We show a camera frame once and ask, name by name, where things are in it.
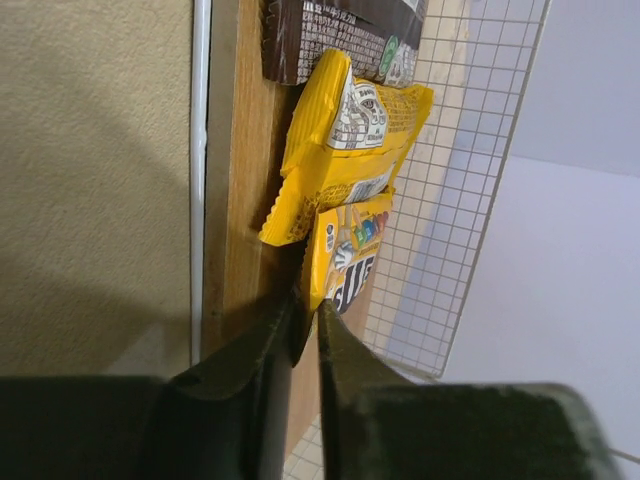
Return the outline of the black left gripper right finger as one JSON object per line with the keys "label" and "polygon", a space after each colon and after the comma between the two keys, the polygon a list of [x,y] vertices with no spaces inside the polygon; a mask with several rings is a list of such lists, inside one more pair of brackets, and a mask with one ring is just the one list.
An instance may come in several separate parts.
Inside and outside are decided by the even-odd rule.
{"label": "black left gripper right finger", "polygon": [[557,383],[417,384],[317,310],[328,479],[619,479],[595,415]]}

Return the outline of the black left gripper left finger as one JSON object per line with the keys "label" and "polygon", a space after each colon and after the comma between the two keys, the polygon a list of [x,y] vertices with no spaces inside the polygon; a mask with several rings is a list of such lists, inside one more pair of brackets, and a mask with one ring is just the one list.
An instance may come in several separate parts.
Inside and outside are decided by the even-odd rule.
{"label": "black left gripper left finger", "polygon": [[175,377],[6,376],[5,479],[278,479],[294,295],[243,307],[251,327]]}

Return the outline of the small yellow M&M's bag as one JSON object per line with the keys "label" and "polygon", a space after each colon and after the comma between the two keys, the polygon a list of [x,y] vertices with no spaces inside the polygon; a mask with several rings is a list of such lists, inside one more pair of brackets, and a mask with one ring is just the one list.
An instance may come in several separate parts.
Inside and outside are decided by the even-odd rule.
{"label": "small yellow M&M's bag", "polygon": [[301,273],[308,314],[324,300],[343,314],[363,290],[382,244],[392,197],[393,190],[385,188],[367,200],[315,216]]}

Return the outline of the brown chocolate bar wrapper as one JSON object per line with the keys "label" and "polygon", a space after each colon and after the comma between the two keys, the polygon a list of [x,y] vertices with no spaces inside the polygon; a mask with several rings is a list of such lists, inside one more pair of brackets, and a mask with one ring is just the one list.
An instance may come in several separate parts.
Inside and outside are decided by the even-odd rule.
{"label": "brown chocolate bar wrapper", "polygon": [[405,87],[414,78],[427,8],[424,0],[268,1],[263,75],[303,84],[323,53],[335,49],[350,57],[356,77]]}

